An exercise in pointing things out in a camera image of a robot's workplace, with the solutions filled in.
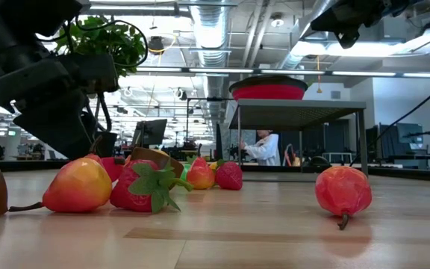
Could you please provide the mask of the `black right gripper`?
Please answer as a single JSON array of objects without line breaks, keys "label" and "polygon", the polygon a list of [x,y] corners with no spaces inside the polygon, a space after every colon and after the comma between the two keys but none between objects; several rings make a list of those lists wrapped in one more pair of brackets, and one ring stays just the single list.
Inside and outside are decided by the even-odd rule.
[{"label": "black right gripper", "polygon": [[377,23],[385,8],[384,0],[340,0],[317,16],[311,29],[334,32],[341,47],[349,49],[360,37],[359,28]]}]

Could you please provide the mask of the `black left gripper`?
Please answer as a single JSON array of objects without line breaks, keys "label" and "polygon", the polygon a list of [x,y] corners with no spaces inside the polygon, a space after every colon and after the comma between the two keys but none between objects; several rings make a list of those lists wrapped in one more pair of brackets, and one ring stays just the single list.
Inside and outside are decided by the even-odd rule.
[{"label": "black left gripper", "polygon": [[95,141],[97,121],[86,113],[83,84],[86,58],[47,58],[23,69],[0,68],[0,106],[22,112],[13,122],[68,159],[85,156]]}]

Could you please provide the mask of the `red collapsible bowl grey rim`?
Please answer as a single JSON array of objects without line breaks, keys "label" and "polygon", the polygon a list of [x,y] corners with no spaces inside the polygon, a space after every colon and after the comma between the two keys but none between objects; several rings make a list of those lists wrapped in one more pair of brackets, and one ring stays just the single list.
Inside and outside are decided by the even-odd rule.
[{"label": "red collapsible bowl grey rim", "polygon": [[245,78],[229,87],[233,98],[239,99],[294,99],[301,100],[308,85],[285,75],[259,75]]}]

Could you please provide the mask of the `red orange round toy fruit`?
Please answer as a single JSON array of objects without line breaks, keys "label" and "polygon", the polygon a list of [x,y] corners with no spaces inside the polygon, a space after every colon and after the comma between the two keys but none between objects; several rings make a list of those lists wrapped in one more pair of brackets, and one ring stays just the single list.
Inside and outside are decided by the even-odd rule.
[{"label": "red orange round toy fruit", "polygon": [[89,152],[86,155],[86,158],[90,158],[90,159],[96,161],[100,166],[103,166],[102,159],[101,159],[101,157],[97,153],[97,146],[99,145],[99,143],[101,142],[101,140],[102,140],[102,136],[99,135],[93,141],[93,143],[91,144],[91,146],[89,148]]}]

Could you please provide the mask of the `small orange toy fruit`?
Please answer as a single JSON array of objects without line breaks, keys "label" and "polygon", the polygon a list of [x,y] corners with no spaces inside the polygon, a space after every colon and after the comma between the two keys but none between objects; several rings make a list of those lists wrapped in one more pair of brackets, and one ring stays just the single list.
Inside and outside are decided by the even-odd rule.
[{"label": "small orange toy fruit", "polygon": [[119,157],[102,158],[102,165],[105,168],[112,182],[115,182],[123,171],[125,159]]}]

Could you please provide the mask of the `yellow red toy pear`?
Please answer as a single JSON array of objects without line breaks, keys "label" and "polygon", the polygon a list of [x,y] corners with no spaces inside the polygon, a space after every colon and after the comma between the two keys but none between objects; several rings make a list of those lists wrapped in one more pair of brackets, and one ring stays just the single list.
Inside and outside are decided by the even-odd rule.
[{"label": "yellow red toy pear", "polygon": [[8,211],[28,211],[46,207],[53,212],[84,213],[94,211],[110,199],[112,181],[99,162],[79,158],[64,165],[43,194],[41,202]]}]

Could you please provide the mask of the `black computer monitor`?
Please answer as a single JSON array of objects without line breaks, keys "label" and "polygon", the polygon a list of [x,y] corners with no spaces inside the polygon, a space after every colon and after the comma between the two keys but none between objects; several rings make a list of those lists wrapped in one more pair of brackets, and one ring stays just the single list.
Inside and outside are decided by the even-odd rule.
[{"label": "black computer monitor", "polygon": [[132,140],[133,146],[148,148],[150,145],[161,145],[167,119],[141,121],[137,123]]}]

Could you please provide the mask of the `red toy strawberry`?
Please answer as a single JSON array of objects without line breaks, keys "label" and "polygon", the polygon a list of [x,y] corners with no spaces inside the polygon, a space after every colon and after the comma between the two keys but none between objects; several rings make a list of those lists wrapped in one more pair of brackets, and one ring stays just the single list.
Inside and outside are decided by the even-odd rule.
[{"label": "red toy strawberry", "polygon": [[110,195],[110,203],[116,208],[142,213],[158,213],[166,206],[180,211],[169,192],[175,187],[192,191],[193,186],[178,178],[175,168],[166,164],[163,168],[149,160],[130,161],[122,170]]},{"label": "red toy strawberry", "polygon": [[222,189],[239,191],[243,187],[243,171],[236,162],[218,160],[215,182]]}]

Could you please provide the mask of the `grey perforated metal shelf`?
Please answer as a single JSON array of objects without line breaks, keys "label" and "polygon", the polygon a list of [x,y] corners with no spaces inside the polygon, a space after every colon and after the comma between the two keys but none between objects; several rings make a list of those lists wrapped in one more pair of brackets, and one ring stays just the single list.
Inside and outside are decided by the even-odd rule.
[{"label": "grey perforated metal shelf", "polygon": [[275,130],[298,131],[328,123],[356,114],[360,139],[361,171],[368,174],[367,142],[364,121],[365,102],[322,101],[322,100],[289,100],[289,99],[239,99],[234,115],[229,124],[230,129],[237,130]]}]

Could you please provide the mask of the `green potted tree black pot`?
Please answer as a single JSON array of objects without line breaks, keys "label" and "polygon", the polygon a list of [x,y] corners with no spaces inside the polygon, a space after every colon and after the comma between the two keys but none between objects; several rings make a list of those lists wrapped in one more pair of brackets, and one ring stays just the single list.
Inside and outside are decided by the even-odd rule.
[{"label": "green potted tree black pot", "polygon": [[[106,16],[75,17],[68,21],[58,32],[53,56],[81,54],[109,54],[113,58],[119,79],[134,74],[139,65],[148,57],[148,40],[144,33],[130,22]],[[87,94],[97,101],[96,109],[85,105],[86,113],[91,112],[97,121],[95,138],[105,135],[112,129],[104,93]]]}]

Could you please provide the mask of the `black ceiling spotlight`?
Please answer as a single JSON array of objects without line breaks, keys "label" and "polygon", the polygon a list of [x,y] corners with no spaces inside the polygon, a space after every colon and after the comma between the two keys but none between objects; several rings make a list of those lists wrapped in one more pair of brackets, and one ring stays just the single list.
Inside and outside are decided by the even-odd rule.
[{"label": "black ceiling spotlight", "polygon": [[161,36],[150,37],[149,52],[153,55],[162,55],[164,53],[163,38]]}]

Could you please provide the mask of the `orange red toy peach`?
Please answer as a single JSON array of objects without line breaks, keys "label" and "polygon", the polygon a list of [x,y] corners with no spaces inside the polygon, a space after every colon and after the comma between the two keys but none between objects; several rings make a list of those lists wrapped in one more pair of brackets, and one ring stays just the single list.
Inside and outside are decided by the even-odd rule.
[{"label": "orange red toy peach", "polygon": [[209,189],[214,186],[215,175],[208,163],[202,157],[189,157],[187,163],[190,165],[186,174],[186,180],[196,190]]}]

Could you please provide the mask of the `dark computer monitor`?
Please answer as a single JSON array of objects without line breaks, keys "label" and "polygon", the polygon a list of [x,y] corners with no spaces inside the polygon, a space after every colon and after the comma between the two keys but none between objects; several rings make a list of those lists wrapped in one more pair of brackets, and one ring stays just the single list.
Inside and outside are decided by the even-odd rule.
[{"label": "dark computer monitor", "polygon": [[405,143],[412,149],[423,147],[423,127],[420,124],[397,123],[396,127],[400,143]]}]

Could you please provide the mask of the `red orange toy pear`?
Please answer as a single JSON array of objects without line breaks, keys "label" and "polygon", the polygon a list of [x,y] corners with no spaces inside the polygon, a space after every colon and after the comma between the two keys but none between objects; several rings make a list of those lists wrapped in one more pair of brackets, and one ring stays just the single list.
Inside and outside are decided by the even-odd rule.
[{"label": "red orange toy pear", "polygon": [[315,181],[315,197],[320,207],[341,218],[337,224],[344,230],[349,220],[367,209],[373,193],[367,176],[353,167],[330,167]]}]

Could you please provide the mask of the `black aluminium table frame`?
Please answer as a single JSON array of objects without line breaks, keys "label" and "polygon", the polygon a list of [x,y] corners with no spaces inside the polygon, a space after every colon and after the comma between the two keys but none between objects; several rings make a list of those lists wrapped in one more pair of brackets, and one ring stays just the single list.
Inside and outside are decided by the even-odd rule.
[{"label": "black aluminium table frame", "polygon": [[[18,172],[32,170],[60,169],[68,161],[0,161],[2,172]],[[318,167],[259,167],[255,165],[243,165],[243,172],[268,172],[268,173],[321,173],[324,168]],[[368,167],[369,176],[386,176],[404,179],[419,179],[430,181],[430,170],[409,170],[391,167]]]}]

